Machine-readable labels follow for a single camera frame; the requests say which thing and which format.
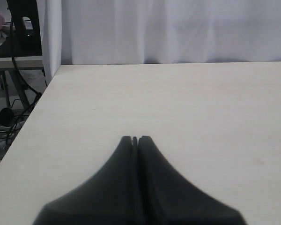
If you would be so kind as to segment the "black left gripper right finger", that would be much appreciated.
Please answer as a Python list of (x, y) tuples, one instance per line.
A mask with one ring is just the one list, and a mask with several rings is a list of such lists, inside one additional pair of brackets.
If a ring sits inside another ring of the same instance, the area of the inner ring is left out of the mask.
[(138, 144), (140, 188), (149, 225), (245, 225), (239, 211), (201, 191), (163, 156), (149, 136)]

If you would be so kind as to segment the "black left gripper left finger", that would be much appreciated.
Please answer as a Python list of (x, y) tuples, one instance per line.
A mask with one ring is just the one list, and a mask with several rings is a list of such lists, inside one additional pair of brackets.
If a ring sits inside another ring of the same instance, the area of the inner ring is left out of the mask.
[(134, 150), (136, 138), (123, 136), (107, 162), (86, 182), (47, 203), (35, 225), (135, 225)]

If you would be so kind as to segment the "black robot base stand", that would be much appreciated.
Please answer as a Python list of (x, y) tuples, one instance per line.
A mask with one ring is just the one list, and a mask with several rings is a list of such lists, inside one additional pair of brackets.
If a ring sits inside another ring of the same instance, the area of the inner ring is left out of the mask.
[(0, 45), (0, 58), (41, 56), (37, 2), (8, 0), (7, 4), (15, 31)]

